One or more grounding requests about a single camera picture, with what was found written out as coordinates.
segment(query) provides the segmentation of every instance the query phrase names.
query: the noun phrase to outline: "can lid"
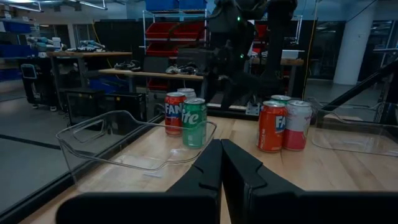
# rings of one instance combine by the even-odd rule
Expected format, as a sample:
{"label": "can lid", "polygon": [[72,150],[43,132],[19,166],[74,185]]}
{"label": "can lid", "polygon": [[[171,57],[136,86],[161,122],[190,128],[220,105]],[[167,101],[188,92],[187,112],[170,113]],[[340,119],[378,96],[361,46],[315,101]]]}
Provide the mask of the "can lid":
{"label": "can lid", "polygon": [[273,108],[284,108],[285,105],[283,103],[279,103],[277,101],[264,101],[262,102],[264,106],[269,106]]}
{"label": "can lid", "polygon": [[273,95],[271,96],[271,98],[274,100],[285,100],[285,101],[292,99],[290,96],[284,96],[284,95]]}
{"label": "can lid", "polygon": [[190,93],[195,90],[193,88],[179,88],[177,91],[182,92],[182,93]]}
{"label": "can lid", "polygon": [[308,107],[311,106],[311,103],[301,101],[301,100],[290,100],[288,104],[293,105],[293,106],[303,106],[303,107]]}
{"label": "can lid", "polygon": [[167,93],[166,95],[167,96],[174,96],[174,97],[185,96],[183,93],[179,93],[179,92]]}
{"label": "can lid", "polygon": [[192,98],[192,99],[184,100],[184,103],[193,104],[193,105],[200,105],[200,104],[205,103],[205,100],[202,99],[202,98]]}

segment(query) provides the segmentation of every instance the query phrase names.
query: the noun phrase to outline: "sprite logo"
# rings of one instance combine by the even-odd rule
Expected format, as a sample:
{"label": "sprite logo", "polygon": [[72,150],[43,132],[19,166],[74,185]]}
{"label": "sprite logo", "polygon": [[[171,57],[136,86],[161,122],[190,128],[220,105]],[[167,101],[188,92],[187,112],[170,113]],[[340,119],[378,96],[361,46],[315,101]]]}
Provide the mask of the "sprite logo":
{"label": "sprite logo", "polygon": [[182,122],[184,124],[197,124],[199,122],[199,114],[191,114],[191,111],[182,110]]}

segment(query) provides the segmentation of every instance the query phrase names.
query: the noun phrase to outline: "ceiling light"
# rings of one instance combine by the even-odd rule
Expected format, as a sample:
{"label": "ceiling light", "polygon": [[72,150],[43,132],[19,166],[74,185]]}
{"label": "ceiling light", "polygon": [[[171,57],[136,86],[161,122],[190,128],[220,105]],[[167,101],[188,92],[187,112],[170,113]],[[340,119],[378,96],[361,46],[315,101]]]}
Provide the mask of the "ceiling light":
{"label": "ceiling light", "polygon": [[85,2],[85,1],[78,1],[78,0],[69,0],[69,1],[71,1],[71,2],[77,2],[77,3],[83,4],[83,5],[85,5],[85,6],[90,6],[90,7],[94,7],[94,8],[97,8],[97,9],[108,10],[108,8],[105,7],[105,1],[104,1],[104,0],[103,0],[103,6],[104,6],[104,7],[97,6],[97,5],[95,5],[95,4],[92,4],[92,3],[89,3],[89,2]]}
{"label": "ceiling light", "polygon": [[23,10],[34,11],[34,12],[43,12],[40,7],[39,7],[39,9],[32,9],[32,8],[29,8],[29,7],[18,6],[18,5],[14,5],[14,4],[0,3],[0,5],[10,6],[10,7],[14,7],[14,8],[17,8],[17,9],[23,9]]}
{"label": "ceiling light", "polygon": [[8,2],[12,2],[12,3],[32,3],[32,2],[36,2],[36,1],[32,1],[32,0],[7,0]]}

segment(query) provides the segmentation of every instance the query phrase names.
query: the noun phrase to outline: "soda can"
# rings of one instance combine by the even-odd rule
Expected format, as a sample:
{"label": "soda can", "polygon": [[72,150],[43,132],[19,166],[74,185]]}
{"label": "soda can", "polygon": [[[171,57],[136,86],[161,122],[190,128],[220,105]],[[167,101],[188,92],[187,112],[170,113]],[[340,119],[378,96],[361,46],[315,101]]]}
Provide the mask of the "soda can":
{"label": "soda can", "polygon": [[279,152],[286,123],[285,105],[276,101],[265,101],[262,105],[256,146],[264,152]]}
{"label": "soda can", "polygon": [[182,143],[192,148],[200,148],[206,143],[207,107],[202,98],[184,101],[182,110]]}
{"label": "soda can", "polygon": [[179,88],[177,91],[179,93],[183,93],[187,97],[187,99],[192,99],[197,97],[195,90],[192,88]]}
{"label": "soda can", "polygon": [[287,102],[290,101],[292,98],[290,96],[284,96],[284,95],[273,95],[271,96],[272,101],[277,101],[280,103],[283,103],[284,105],[287,105]]}
{"label": "soda can", "polygon": [[305,148],[311,117],[310,103],[299,100],[289,101],[283,144],[285,149],[301,151]]}
{"label": "soda can", "polygon": [[[182,106],[187,98],[182,93],[168,93],[165,103],[165,124],[167,126],[182,127]],[[181,136],[181,128],[166,127],[166,133],[171,136]]]}

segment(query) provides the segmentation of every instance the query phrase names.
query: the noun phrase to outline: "orange soda can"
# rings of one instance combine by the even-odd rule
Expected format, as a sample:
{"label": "orange soda can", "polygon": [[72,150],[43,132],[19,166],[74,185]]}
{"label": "orange soda can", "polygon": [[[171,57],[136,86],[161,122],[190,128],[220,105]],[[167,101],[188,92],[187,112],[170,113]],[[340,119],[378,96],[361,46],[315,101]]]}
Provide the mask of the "orange soda can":
{"label": "orange soda can", "polygon": [[276,101],[265,101],[262,105],[256,146],[264,152],[279,152],[286,124],[285,105]]}

